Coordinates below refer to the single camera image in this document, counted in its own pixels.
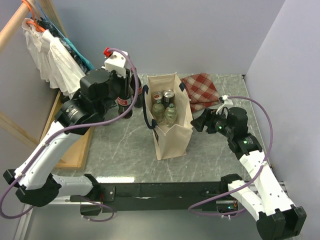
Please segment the cola bottle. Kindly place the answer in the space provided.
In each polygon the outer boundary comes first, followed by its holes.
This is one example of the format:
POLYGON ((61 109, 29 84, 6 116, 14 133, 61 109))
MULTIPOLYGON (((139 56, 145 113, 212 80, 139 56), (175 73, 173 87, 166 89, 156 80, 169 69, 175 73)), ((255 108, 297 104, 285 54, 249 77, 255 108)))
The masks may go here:
POLYGON ((133 91, 131 89, 131 74, 127 73, 125 79, 121 79, 121 90, 117 98, 118 114, 124 113, 131 105, 133 91))
POLYGON ((139 88, 138 88, 138 97, 134 106, 136 108, 141 108, 143 106, 143 86, 140 78, 138 77, 137 79, 138 79, 139 88))

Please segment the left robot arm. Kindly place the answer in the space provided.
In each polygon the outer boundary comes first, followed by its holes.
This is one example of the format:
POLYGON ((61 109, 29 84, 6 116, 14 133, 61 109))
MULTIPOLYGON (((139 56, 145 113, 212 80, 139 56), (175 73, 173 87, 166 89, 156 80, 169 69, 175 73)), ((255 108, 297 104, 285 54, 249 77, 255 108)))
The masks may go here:
POLYGON ((93 126, 105 118, 112 102, 131 97, 131 80, 135 68, 116 70, 104 68, 89 71, 79 81, 80 88, 66 101, 30 157, 18 168, 8 169, 3 177, 13 187, 21 203, 43 207, 57 197, 83 196, 88 201, 102 193, 100 183, 91 175, 63 177, 52 174, 65 152, 93 126))

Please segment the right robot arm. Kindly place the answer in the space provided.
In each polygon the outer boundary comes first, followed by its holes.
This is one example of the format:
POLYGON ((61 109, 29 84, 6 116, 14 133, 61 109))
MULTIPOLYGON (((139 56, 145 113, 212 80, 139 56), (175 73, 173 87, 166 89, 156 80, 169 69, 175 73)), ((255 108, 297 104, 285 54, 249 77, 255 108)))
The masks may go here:
POLYGON ((227 138, 230 150, 246 169, 256 190, 237 174, 220 179, 220 196, 232 197, 251 214, 257 231, 263 240, 285 240, 298 236, 307 218, 301 206, 296 206, 287 196, 266 160, 266 155, 257 140, 249 133, 248 116, 240 107, 223 107, 220 111, 206 108, 191 121, 191 125, 208 134, 219 133, 227 138))

